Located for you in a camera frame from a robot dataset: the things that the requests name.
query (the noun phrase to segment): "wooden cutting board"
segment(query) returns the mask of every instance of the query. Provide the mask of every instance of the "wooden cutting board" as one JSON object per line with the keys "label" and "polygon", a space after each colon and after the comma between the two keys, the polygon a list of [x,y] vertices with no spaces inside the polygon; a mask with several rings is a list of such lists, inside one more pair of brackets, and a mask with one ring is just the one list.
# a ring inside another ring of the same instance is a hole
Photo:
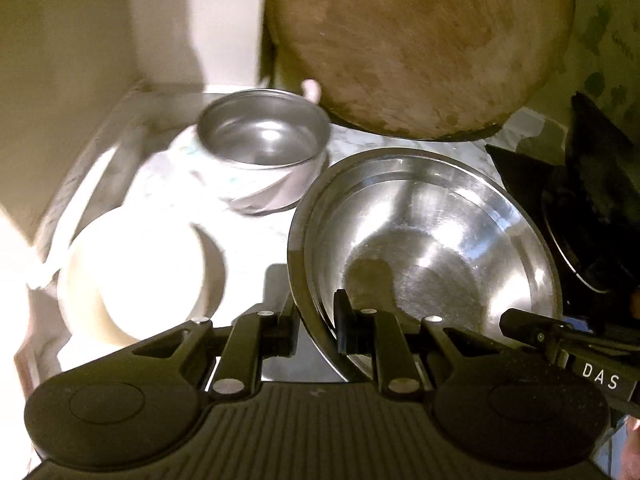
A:
{"label": "wooden cutting board", "polygon": [[270,31],[322,103],[434,139],[506,120],[557,67],[574,0],[267,0]]}

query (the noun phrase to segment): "black label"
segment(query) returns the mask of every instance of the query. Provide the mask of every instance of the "black label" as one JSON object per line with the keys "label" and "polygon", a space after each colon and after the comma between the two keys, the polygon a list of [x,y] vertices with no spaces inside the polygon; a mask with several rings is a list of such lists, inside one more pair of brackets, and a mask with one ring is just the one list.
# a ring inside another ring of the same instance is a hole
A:
{"label": "black label", "polygon": [[636,381],[629,381],[620,374],[609,372],[606,368],[592,364],[576,357],[571,366],[571,370],[580,377],[591,381],[603,393],[624,400],[631,399],[631,394],[636,387]]}

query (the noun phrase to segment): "bowl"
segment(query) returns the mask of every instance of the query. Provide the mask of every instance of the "bowl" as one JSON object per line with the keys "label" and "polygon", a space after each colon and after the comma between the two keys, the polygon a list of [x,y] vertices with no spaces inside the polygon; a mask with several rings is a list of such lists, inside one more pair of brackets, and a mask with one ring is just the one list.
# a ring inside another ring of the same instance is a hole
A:
{"label": "bowl", "polygon": [[370,360],[337,353],[333,294],[355,309],[426,316],[516,346],[500,316],[519,308],[561,315],[558,274],[540,232],[496,183],[452,158],[404,148],[370,150],[325,171],[289,231],[291,291],[311,337],[345,379]]}
{"label": "bowl", "polygon": [[200,156],[191,159],[203,182],[231,208],[255,214],[302,197],[321,171],[331,124],[308,98],[255,89],[213,102],[196,132]]}
{"label": "bowl", "polygon": [[58,277],[69,331],[117,347],[202,316],[208,293],[195,229],[166,211],[134,206],[85,227]]}

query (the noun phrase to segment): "white countertop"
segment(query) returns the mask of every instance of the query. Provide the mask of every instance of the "white countertop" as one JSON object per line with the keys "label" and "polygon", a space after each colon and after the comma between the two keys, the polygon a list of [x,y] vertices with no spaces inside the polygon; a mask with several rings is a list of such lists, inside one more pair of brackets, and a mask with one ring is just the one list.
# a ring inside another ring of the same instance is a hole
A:
{"label": "white countertop", "polygon": [[[496,136],[475,142],[394,139],[334,124],[327,147],[329,162],[335,164],[349,155],[375,148],[418,148],[450,156],[501,184],[484,146],[494,144],[514,150],[519,140],[540,131],[535,126],[536,131],[523,130],[520,126],[527,118],[522,121],[517,114],[514,117]],[[287,263],[287,234],[295,209],[264,216],[243,216],[229,209],[210,189],[172,162],[172,150],[188,148],[193,137],[194,128],[189,127],[178,135],[167,152],[151,156],[138,170],[124,203],[167,208],[209,235],[222,254],[226,274],[222,300],[211,319],[215,326],[226,326],[262,302],[267,268]],[[115,349],[74,335],[58,357],[66,370]]]}

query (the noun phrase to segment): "metal bowl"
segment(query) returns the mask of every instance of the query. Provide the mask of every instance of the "metal bowl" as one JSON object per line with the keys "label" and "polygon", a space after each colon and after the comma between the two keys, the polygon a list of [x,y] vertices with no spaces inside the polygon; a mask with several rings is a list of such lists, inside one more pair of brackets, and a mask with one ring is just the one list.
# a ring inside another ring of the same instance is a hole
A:
{"label": "metal bowl", "polygon": [[299,95],[256,89],[210,104],[197,131],[202,145],[217,158],[269,169],[318,156],[329,141],[331,124],[322,108]]}
{"label": "metal bowl", "polygon": [[348,380],[370,360],[337,353],[332,298],[393,311],[403,324],[441,316],[514,345],[500,315],[559,317],[548,248],[497,184],[446,156],[385,148],[325,171],[298,205],[287,263],[294,300],[320,351]]}

